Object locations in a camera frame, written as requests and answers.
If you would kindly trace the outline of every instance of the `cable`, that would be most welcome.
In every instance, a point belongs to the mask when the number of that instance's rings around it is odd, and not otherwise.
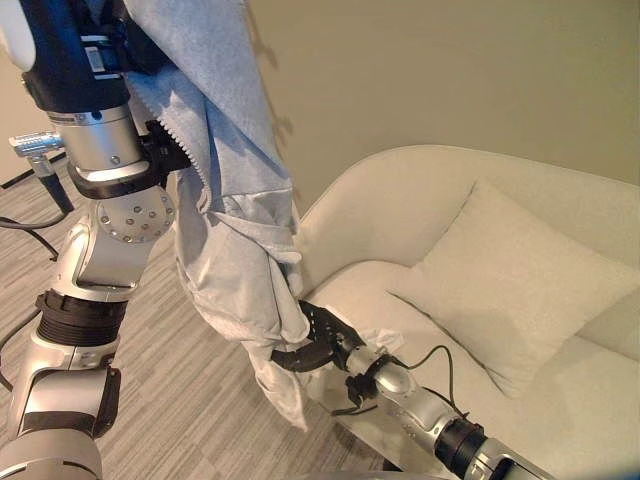
[[[1,228],[10,228],[13,230],[40,230],[41,228],[49,228],[54,226],[57,223],[60,223],[67,217],[68,213],[61,212],[57,217],[47,222],[42,223],[11,223],[11,222],[2,222],[0,221]]]
[[[393,357],[392,361],[396,364],[401,366],[402,368],[406,368],[407,370],[415,370],[416,368],[424,365],[425,362],[427,362],[427,360],[429,360],[431,358],[431,356],[438,350],[444,350],[445,353],[447,354],[447,359],[449,361],[449,398],[445,397],[444,395],[442,395],[440,392],[437,392],[436,390],[433,390],[429,387],[422,387],[424,390],[434,394],[435,396],[437,396],[438,398],[440,398],[442,401],[446,402],[451,408],[453,408],[453,410],[460,415],[462,418],[467,418],[467,416],[469,415],[469,412],[463,413],[458,406],[456,405],[456,402],[454,400],[453,397],[453,356],[451,355],[451,350],[449,350],[449,348],[446,345],[437,345],[435,347],[433,347],[431,349],[431,351],[429,353],[427,353],[427,355],[420,360],[418,363],[414,364],[414,365],[407,365],[404,362],[402,362],[401,360]],[[369,412],[375,408],[377,408],[377,405],[374,405],[372,407],[369,408],[365,408],[364,410],[359,410],[359,406],[356,407],[351,407],[351,408],[344,408],[341,410],[334,410],[331,412],[331,416],[334,417],[338,417],[338,416],[343,416],[343,415],[361,415],[363,413]]]
[[[7,333],[4,337],[2,337],[2,339],[0,340],[0,354],[2,353],[2,349],[9,342],[9,340],[11,340],[20,330],[22,330],[29,322],[31,322],[31,320],[36,318],[39,313],[40,313],[40,309],[36,308],[29,315],[27,315],[27,317],[24,320],[22,320],[15,327],[13,327],[9,333]],[[0,355],[0,366],[1,365],[2,365],[2,356]],[[7,380],[7,378],[2,374],[1,371],[0,371],[0,384],[2,384],[2,386],[7,390],[9,390],[10,392],[13,390],[13,385],[9,380]]]
[[[14,224],[18,223],[15,220],[7,217],[0,217],[0,222],[9,222]],[[53,248],[53,246],[49,242],[47,242],[44,239],[44,237],[42,237],[42,235],[40,235],[37,232],[34,232],[33,230],[24,230],[24,231],[29,235],[31,235],[33,238],[35,238],[37,241],[39,241],[44,248],[46,248],[47,250],[49,250],[49,252],[51,252],[52,256],[49,258],[49,260],[51,260],[52,262],[55,262],[58,260],[58,251],[55,248]]]
[[[451,351],[449,350],[449,348],[447,348],[446,345],[437,345],[435,347],[433,347],[431,349],[431,351],[429,353],[427,353],[427,355],[420,360],[418,363],[416,363],[415,365],[406,365],[405,363],[403,363],[402,361],[398,360],[397,358],[394,358],[394,362],[397,365],[400,365],[403,368],[406,368],[407,370],[415,370],[416,368],[422,366],[427,360],[429,360],[431,358],[431,356],[436,353],[437,350],[442,349],[445,351],[445,353],[447,354],[447,358],[449,360],[449,400],[450,400],[450,404],[451,406],[455,407],[456,405],[456,401],[453,398],[453,357],[451,356]]]

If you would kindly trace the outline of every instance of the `striped carpet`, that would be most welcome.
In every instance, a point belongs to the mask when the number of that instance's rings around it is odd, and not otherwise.
[[[22,161],[3,159],[3,161]],[[63,184],[86,205],[58,162]],[[56,247],[84,208],[42,231]],[[0,215],[23,222],[57,210],[30,177],[0,192]],[[48,252],[23,232],[0,231],[0,335],[30,310],[54,270]],[[123,372],[120,412],[98,441],[106,479],[280,479],[305,472],[379,470],[382,458],[309,401],[309,433],[291,427],[253,378],[247,355],[197,314],[182,292],[171,235],[158,242],[120,330],[114,365]],[[5,349],[15,378],[22,333]],[[9,395],[0,392],[0,411]],[[5,415],[0,416],[4,433]]]

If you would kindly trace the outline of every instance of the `white pillow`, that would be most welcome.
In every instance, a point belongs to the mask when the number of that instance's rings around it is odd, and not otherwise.
[[[479,180],[435,247],[389,291],[429,315],[516,397],[566,339],[638,285],[637,270]]]

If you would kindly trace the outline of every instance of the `white armchair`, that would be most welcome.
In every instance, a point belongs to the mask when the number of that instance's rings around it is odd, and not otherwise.
[[[519,399],[504,396],[427,316],[386,292],[436,244],[480,177],[574,240],[638,267],[637,186],[506,155],[413,146],[356,164],[304,216],[296,244],[307,298],[358,329],[402,332],[397,354],[407,361],[448,345],[459,406],[558,478],[640,471],[639,291],[570,338]],[[416,377],[446,391],[445,365],[429,363]],[[338,372],[316,379],[309,393],[327,409],[348,406]],[[404,470],[451,477],[380,412],[340,421]]]

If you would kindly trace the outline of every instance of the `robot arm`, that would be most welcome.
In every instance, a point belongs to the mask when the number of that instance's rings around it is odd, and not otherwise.
[[[90,206],[36,302],[42,316],[12,392],[0,478],[100,479],[94,439],[117,415],[120,372],[111,362],[118,330],[151,249],[175,216],[158,184],[189,162],[157,125],[138,137],[113,45],[83,2],[3,0],[1,8],[2,43],[56,128],[12,145],[45,166],[44,153],[64,146],[70,177]]]
[[[12,392],[0,478],[101,479],[94,439],[117,415],[120,372],[111,362],[118,330],[151,248],[174,218],[158,184],[189,162],[153,124],[149,136],[138,137],[119,73],[122,55],[82,0],[2,0],[0,27],[28,92],[56,128],[13,139],[16,152],[49,178],[44,153],[64,146],[70,177],[91,200],[89,215],[69,232],[51,288],[38,297],[42,317]],[[141,50],[143,70],[166,61]],[[59,203],[63,212],[67,203]],[[411,438],[464,480],[551,479],[420,388],[393,357],[368,349],[328,311],[302,307],[312,343],[274,352],[276,363],[308,371],[333,360],[350,373],[354,402],[377,396]]]
[[[331,312],[307,302],[301,302],[301,307],[311,322],[312,343],[295,352],[274,351],[271,358],[280,366],[304,372],[333,361],[349,373],[349,398],[357,407],[365,398],[377,398],[411,439],[463,480],[553,480],[420,387],[395,357],[368,348],[353,328]]]

